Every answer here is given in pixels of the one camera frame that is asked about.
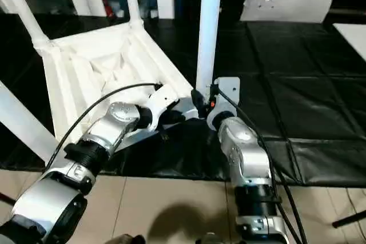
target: beige floor tile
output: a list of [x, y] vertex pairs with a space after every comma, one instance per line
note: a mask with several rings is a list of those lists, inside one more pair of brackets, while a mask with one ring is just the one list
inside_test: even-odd
[[[331, 196], [331, 201], [337, 214], [334, 221], [345, 218], [355, 213], [351, 203], [349, 203], [345, 188], [328, 188], [328, 192]], [[337, 230], [341, 230], [343, 232], [349, 244], [366, 243], [362, 240], [361, 231], [357, 223], [352, 223], [346, 226], [339, 227]]]
[[67, 244], [103, 244], [113, 234], [126, 178], [99, 176], [87, 198], [87, 208]]
[[[26, 171], [0, 170], [0, 192], [16, 199], [29, 175]], [[9, 218], [12, 207], [0, 201], [0, 224]]]
[[224, 183], [127, 179], [115, 237], [141, 234], [149, 244], [192, 244], [209, 231], [230, 239]]
[[[343, 188], [329, 188], [332, 201], [335, 204], [337, 211], [337, 219], [353, 215], [355, 210], [349, 199], [351, 199], [357, 212], [366, 210], [366, 192], [363, 189], [347, 189]], [[362, 235], [362, 232], [366, 233], [366, 221], [361, 220], [357, 222], [341, 227], [342, 231], [346, 235], [347, 241], [350, 244], [353, 243], [366, 243], [366, 239]]]
[[[331, 226], [331, 222], [336, 218], [336, 213], [331, 204], [331, 200], [326, 188], [291, 187], [291, 191], [298, 211], [301, 215], [301, 220], [308, 239], [308, 243], [345, 243], [345, 238], [342, 232], [340, 230], [334, 229]], [[287, 216], [290, 219], [293, 227], [297, 228], [291, 207], [282, 187], [279, 188], [279, 192], [283, 199], [283, 208], [287, 212]], [[232, 232], [232, 243], [237, 243], [240, 237], [235, 232], [236, 205], [233, 189], [231, 187], [228, 187], [228, 209]], [[287, 235], [290, 242], [294, 243], [294, 240], [288, 229]]]
[[19, 196], [24, 193], [24, 191], [26, 191], [40, 176], [42, 173], [35, 173], [35, 172], [30, 172], [27, 179], [25, 180], [22, 190], [19, 193]]

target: white metal frame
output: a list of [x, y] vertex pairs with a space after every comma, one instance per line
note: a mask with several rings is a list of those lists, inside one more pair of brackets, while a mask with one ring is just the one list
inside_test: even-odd
[[[122, 80], [126, 83], [121, 85], [119, 80], [118, 84], [121, 86], [134, 82], [162, 83], [164, 85], [162, 90], [166, 92], [166, 96], [160, 95], [160, 101], [154, 104], [162, 108], [164, 104], [168, 105], [164, 102], [164, 97], [165, 100], [169, 97], [169, 102], [180, 99], [176, 108], [187, 118], [197, 117], [197, 110], [190, 98], [191, 85], [145, 31], [137, 0], [128, 0], [129, 23], [52, 41], [42, 32], [25, 0], [12, 0], [12, 2], [31, 36], [34, 48], [42, 56], [55, 135], [58, 140], [81, 114], [80, 108], [85, 109], [101, 96], [102, 91], [97, 87], [98, 79], [93, 71], [93, 65], [99, 70], [100, 77], [111, 75], [114, 79], [122, 74]], [[136, 88], [125, 94], [116, 95], [111, 100], [148, 105], [146, 101], [151, 92], [153, 90], [149, 87]], [[16, 124], [4, 124], [47, 162], [54, 150], [55, 139], [2, 83], [0, 83], [0, 96], [10, 102], [7, 105], [4, 102], [0, 103], [0, 121], [3, 123], [10, 120], [17, 121]], [[18, 108], [12, 108], [12, 105], [17, 105]], [[69, 141], [78, 140], [82, 134], [82, 127], [95, 121], [98, 115], [105, 112], [106, 107], [108, 106], [101, 106], [99, 110], [96, 108], [94, 113], [88, 115], [86, 120], [75, 128]], [[25, 133], [35, 131], [39, 133], [37, 142], [25, 136]], [[153, 133], [144, 131], [132, 134], [125, 140], [124, 146], [151, 134]]]

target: silver metal casing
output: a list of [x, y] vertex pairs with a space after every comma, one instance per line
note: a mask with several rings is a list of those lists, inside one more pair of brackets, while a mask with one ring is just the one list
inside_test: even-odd
[[218, 138], [234, 186], [271, 185], [267, 153], [259, 146], [256, 133], [239, 117], [223, 120]]
[[15, 203], [11, 216], [19, 214], [45, 230], [45, 240], [68, 204], [78, 195], [74, 190], [50, 178], [44, 178], [25, 191]]

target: black wire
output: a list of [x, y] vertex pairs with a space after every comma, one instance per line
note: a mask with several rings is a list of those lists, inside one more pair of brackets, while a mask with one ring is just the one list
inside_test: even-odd
[[299, 212], [297, 211], [297, 207], [296, 207], [295, 201], [293, 200], [290, 188], [288, 187], [288, 185], [286, 183], [286, 180], [285, 180], [285, 177], [283, 176], [281, 170], [278, 168], [278, 165], [275, 164], [274, 168], [276, 169], [277, 174], [280, 177], [281, 183], [282, 183], [282, 185], [285, 189], [286, 195], [288, 197], [288, 201], [290, 202], [291, 209], [293, 211], [293, 215], [295, 216], [297, 227], [299, 228], [301, 241], [303, 242], [303, 244], [306, 244], [306, 243], [308, 243], [307, 242], [307, 237], [305, 235], [303, 224], [301, 223], [301, 218], [300, 218]]
[[10, 205], [10, 206], [14, 206], [16, 203], [16, 200], [8, 197], [6, 194], [0, 193], [0, 201]]
[[[352, 206], [353, 210], [355, 211], [355, 214], [357, 214], [356, 206], [355, 206], [355, 204], [353, 203], [353, 201], [351, 199], [351, 195], [349, 194], [348, 188], [345, 188], [345, 191], [347, 192], [347, 197], [348, 197], [349, 203], [351, 203], [351, 206]], [[364, 239], [364, 241], [366, 241], [366, 237], [365, 237], [364, 232], [362, 231], [360, 221], [357, 221], [357, 224], [358, 224], [358, 227], [361, 231], [362, 238]]]
[[296, 231], [294, 230], [290, 220], [288, 219], [287, 215], [286, 215], [286, 212], [284, 210], [284, 208], [282, 207], [282, 205], [280, 203], [277, 204], [277, 208], [279, 209], [280, 211], [280, 214], [282, 215], [288, 229], [290, 230], [290, 233], [292, 234], [293, 236], [293, 239], [295, 240], [296, 243], [301, 243], [300, 239], [299, 239], [299, 236], [297, 235]]
[[129, 86], [125, 86], [122, 88], [119, 88], [117, 90], [111, 91], [110, 93], [107, 93], [106, 95], [104, 95], [103, 97], [101, 97], [100, 99], [98, 99], [97, 101], [95, 101], [93, 104], [91, 104], [91, 106], [89, 108], [87, 108], [82, 115], [80, 115], [80, 117], [74, 122], [74, 124], [70, 127], [70, 129], [66, 132], [66, 134], [63, 136], [63, 138], [61, 139], [61, 141], [59, 142], [59, 144], [57, 145], [56, 149], [54, 150], [50, 161], [48, 162], [45, 171], [48, 170], [52, 163], [54, 162], [58, 152], [60, 151], [62, 145], [65, 143], [65, 141], [67, 140], [68, 136], [70, 135], [70, 133], [74, 130], [74, 128], [80, 123], [80, 121], [88, 114], [88, 112], [91, 111], [92, 108], [94, 108], [95, 106], [97, 106], [99, 103], [101, 103], [104, 99], [110, 97], [113, 94], [116, 94], [120, 91], [124, 91], [127, 89], [131, 89], [131, 88], [135, 88], [135, 87], [141, 87], [141, 86], [159, 86], [159, 84], [156, 83], [140, 83], [140, 84], [134, 84], [134, 85], [129, 85]]
[[[268, 147], [266, 145], [266, 142], [264, 140], [264, 137], [258, 131], [258, 129], [256, 128], [256, 125], [253, 123], [253, 121], [247, 116], [247, 114], [245, 113], [245, 111], [243, 111], [239, 107], [238, 104], [236, 104], [234, 101], [232, 101], [231, 98], [229, 98], [219, 88], [217, 88], [217, 91], [218, 91], [219, 94], [222, 95], [222, 97], [224, 97], [231, 105], [233, 105], [238, 110], [238, 112], [245, 118], [246, 123], [249, 124], [249, 127], [251, 127], [253, 129], [253, 131], [255, 131], [257, 133], [257, 135], [259, 137], [259, 140], [261, 142], [261, 145], [264, 147], [264, 150], [265, 150], [265, 152], [267, 153], [267, 156], [268, 156], [269, 170], [270, 170], [270, 173], [271, 173], [271, 180], [272, 180], [272, 186], [273, 186], [273, 194], [274, 194], [274, 197], [275, 198], [278, 198], [278, 192], [277, 192], [276, 180], [275, 180], [275, 169], [274, 169], [275, 168], [275, 163], [273, 161], [272, 155], [270, 154], [270, 152], [268, 150]], [[297, 211], [297, 207], [296, 207], [295, 201], [293, 200], [291, 191], [290, 191], [289, 187], [287, 186], [286, 180], [285, 180], [284, 176], [282, 175], [281, 170], [277, 166], [276, 166], [276, 171], [277, 171], [277, 173], [278, 173], [278, 175], [280, 177], [280, 181], [281, 181], [282, 185], [285, 188], [286, 195], [287, 195], [287, 197], [289, 199], [290, 206], [291, 206], [292, 211], [293, 211], [293, 215], [295, 216], [295, 220], [296, 220], [296, 223], [297, 223], [297, 227], [299, 228], [299, 232], [300, 232], [301, 242], [302, 242], [302, 244], [307, 244], [308, 241], [307, 241], [307, 238], [306, 238], [306, 235], [305, 235], [304, 227], [303, 227], [303, 224], [301, 223], [301, 218], [300, 218], [299, 212]], [[285, 211], [283, 211], [281, 213], [281, 215], [283, 216], [283, 218], [284, 218], [285, 221], [286, 221], [286, 219], [288, 220], [288, 217], [287, 217]], [[296, 241], [296, 239], [299, 240], [299, 237], [297, 236], [297, 234], [296, 234], [293, 226], [291, 225], [291, 223], [287, 224], [287, 226], [289, 227], [289, 230], [290, 230], [291, 234], [293, 235], [293, 238], [295, 239], [295, 241]]]

